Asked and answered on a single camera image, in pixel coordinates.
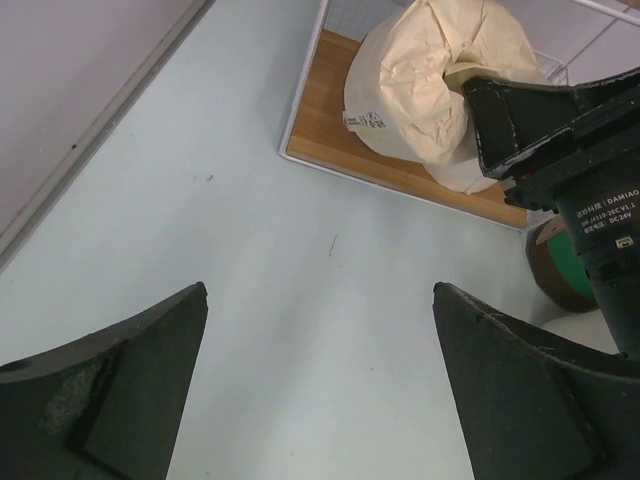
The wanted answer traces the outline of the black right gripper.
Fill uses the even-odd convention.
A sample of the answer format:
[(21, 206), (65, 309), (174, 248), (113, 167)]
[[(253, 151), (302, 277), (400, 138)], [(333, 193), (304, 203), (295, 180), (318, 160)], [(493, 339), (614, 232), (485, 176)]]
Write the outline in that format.
[(477, 76), (479, 166), (508, 205), (564, 221), (620, 353), (639, 355), (639, 72), (575, 86)]

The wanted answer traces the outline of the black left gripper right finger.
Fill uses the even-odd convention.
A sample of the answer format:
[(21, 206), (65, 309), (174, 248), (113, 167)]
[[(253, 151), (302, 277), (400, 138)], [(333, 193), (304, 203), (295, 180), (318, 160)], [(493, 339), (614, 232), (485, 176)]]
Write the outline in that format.
[(636, 479), (639, 364), (435, 285), (433, 314), (477, 479)]

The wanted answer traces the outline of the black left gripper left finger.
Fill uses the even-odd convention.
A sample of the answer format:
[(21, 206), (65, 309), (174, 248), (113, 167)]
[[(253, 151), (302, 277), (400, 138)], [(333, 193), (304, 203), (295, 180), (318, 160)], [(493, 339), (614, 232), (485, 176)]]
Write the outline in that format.
[(164, 479), (207, 321), (197, 282), (1, 368), (4, 479)]

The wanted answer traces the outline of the cream paper roll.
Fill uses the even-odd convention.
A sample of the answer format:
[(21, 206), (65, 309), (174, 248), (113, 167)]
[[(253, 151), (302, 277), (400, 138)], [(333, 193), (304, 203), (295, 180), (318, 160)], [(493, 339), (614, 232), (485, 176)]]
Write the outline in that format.
[(495, 1), (415, 1), (371, 30), (346, 77), (343, 122), (372, 151), (419, 163), (464, 194), (493, 180), (478, 162), (464, 82), (545, 84), (520, 23)]

